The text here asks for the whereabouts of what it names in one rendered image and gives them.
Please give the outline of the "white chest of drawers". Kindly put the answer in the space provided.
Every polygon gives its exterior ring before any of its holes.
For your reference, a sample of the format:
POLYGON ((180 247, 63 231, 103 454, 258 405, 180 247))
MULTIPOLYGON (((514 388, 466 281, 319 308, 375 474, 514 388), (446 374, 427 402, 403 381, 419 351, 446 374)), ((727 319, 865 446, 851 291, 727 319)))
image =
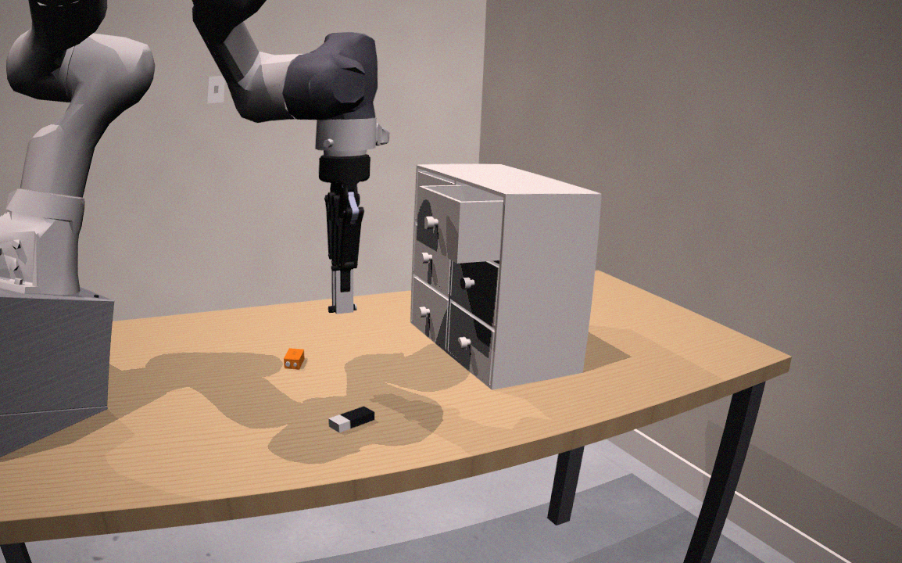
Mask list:
POLYGON ((490 389, 583 373, 596 270, 601 194, 502 164, 417 165, 410 323, 490 389), (417 178, 444 176, 503 197, 496 303, 490 323, 414 271, 417 178), (446 349, 412 322, 414 279, 449 298, 446 349), (454 303, 495 329, 491 382, 449 352, 454 303))

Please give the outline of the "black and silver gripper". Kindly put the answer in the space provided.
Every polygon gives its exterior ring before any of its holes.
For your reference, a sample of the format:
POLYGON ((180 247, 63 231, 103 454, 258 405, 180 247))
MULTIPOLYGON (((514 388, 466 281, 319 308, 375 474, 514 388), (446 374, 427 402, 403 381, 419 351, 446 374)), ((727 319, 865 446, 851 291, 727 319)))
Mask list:
POLYGON ((364 207, 358 207, 360 195, 357 183, 369 179, 370 167, 371 157, 367 154, 319 158, 320 181, 336 182, 331 183, 330 192, 324 197, 327 211, 328 257, 332 264, 332 306, 335 306, 336 314, 353 313, 353 268, 357 268, 360 229, 364 217, 364 207))

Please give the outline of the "black and white eraser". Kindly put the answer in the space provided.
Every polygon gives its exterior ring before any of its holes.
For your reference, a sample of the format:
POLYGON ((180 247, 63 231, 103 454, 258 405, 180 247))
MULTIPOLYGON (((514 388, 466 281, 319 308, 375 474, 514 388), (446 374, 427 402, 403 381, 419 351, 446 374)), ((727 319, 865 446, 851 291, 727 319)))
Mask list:
POLYGON ((337 414, 337 416, 328 419, 329 427, 337 432, 344 432, 355 428, 356 425, 370 423, 373 420, 374 412, 368 407, 358 407, 353 411, 337 414))

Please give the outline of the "orange nine-volt battery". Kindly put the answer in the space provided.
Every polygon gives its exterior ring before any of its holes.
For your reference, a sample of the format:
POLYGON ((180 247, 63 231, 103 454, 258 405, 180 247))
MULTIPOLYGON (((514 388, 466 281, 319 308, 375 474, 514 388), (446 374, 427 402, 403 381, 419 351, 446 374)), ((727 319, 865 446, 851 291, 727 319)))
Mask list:
POLYGON ((284 366, 285 368, 301 368, 304 361, 304 350, 301 349, 291 349, 289 348, 288 352, 284 357, 284 366))

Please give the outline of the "grey drawer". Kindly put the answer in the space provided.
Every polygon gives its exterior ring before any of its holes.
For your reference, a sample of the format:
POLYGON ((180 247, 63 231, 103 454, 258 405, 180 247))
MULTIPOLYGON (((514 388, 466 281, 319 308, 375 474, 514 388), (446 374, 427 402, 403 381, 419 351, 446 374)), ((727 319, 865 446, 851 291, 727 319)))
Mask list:
POLYGON ((449 293, 450 260, 417 240, 415 229, 414 271, 449 293))
POLYGON ((430 174, 430 172, 428 172, 428 171, 421 171, 418 174, 418 178, 417 178, 417 204, 418 204, 419 186, 432 186, 432 185, 454 185, 454 181, 451 181, 451 179, 448 179, 448 178, 444 178, 444 176, 430 174))
POLYGON ((485 190, 470 185, 419 189, 417 240, 456 264, 499 260, 502 220, 503 197, 485 190))
POLYGON ((412 322, 446 349, 449 298, 424 279, 414 279, 412 322), (419 316, 419 317, 418 317, 419 316))
POLYGON ((453 261, 451 296, 496 324, 499 265, 496 261, 453 261))
POLYGON ((495 329, 454 303, 450 309, 449 352, 465 366, 491 382, 495 329))

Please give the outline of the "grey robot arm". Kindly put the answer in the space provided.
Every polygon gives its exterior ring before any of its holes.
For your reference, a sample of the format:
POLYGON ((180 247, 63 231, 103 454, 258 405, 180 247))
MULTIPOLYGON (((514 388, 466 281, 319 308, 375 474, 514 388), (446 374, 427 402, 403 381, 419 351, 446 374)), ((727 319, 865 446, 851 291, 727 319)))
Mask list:
MULTIPOLYGON (((71 104, 28 142, 21 188, 30 190, 10 192, 0 216, 0 289, 73 295, 80 291, 78 239, 91 157, 111 122, 146 94, 156 65, 148 44, 93 34, 107 0, 28 1, 32 29, 8 53, 7 80, 32 99, 71 104)), ((240 117, 256 124, 317 119, 315 149, 324 156, 365 156, 389 142, 374 113, 372 37, 331 33, 311 53, 271 55, 259 51, 244 23, 266 0, 191 2, 240 117)))

